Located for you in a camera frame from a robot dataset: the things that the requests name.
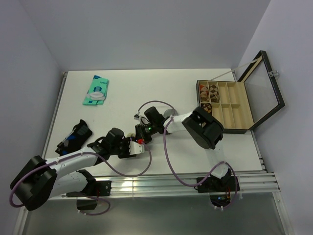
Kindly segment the grey sock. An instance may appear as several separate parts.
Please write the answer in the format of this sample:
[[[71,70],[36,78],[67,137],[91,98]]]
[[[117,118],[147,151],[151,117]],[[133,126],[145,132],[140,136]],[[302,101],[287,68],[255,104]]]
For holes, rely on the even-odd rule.
[[[168,117],[170,117],[170,116],[176,116],[178,113],[177,113],[177,111],[175,110],[175,109],[168,109],[168,110],[166,110],[165,112],[164,112],[164,114],[163,114],[163,116],[165,117],[165,118],[168,118]]]

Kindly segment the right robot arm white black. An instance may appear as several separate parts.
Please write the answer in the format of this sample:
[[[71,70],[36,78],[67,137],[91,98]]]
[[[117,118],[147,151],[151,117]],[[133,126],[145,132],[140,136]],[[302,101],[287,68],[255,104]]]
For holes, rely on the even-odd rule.
[[[221,191],[228,186],[228,167],[225,163],[225,155],[222,146],[223,125],[210,113],[201,107],[197,107],[184,115],[178,115],[174,108],[168,109],[164,114],[159,113],[156,107],[150,107],[144,112],[147,122],[141,121],[139,114],[134,116],[139,120],[135,126],[135,138],[142,139],[146,143],[152,141],[152,135],[172,134],[186,131],[193,140],[203,149],[208,150],[208,159],[215,169],[212,171],[212,187]]]

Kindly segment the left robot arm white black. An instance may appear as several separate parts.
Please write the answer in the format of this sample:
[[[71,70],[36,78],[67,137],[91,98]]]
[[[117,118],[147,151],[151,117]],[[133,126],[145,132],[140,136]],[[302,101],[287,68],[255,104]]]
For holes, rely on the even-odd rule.
[[[12,181],[9,202],[17,207],[13,202],[16,196],[21,206],[33,211],[49,198],[61,194],[96,196],[96,179],[86,170],[87,167],[103,163],[112,155],[123,159],[143,152],[144,146],[134,137],[125,137],[123,131],[113,128],[106,136],[72,153],[50,160],[35,156]]]

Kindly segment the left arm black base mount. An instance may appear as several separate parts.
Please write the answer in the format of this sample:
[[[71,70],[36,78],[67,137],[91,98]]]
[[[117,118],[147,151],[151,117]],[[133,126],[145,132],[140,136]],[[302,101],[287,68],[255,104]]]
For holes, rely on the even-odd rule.
[[[106,213],[111,208],[111,203],[104,197],[111,193],[111,181],[94,181],[88,183],[82,191],[73,191],[66,194],[66,197],[85,197],[86,199],[77,199],[76,207],[81,213],[87,215],[100,215]],[[103,212],[91,213],[100,204],[106,204],[107,208]]]

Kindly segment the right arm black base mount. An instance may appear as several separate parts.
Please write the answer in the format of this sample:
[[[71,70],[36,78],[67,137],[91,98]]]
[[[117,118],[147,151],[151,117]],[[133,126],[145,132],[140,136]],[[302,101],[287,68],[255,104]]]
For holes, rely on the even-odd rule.
[[[219,193],[210,195],[211,203],[216,207],[228,206],[231,202],[231,192],[240,190],[237,178],[230,176],[225,181],[216,177],[208,177],[201,185],[194,187],[198,193]]]

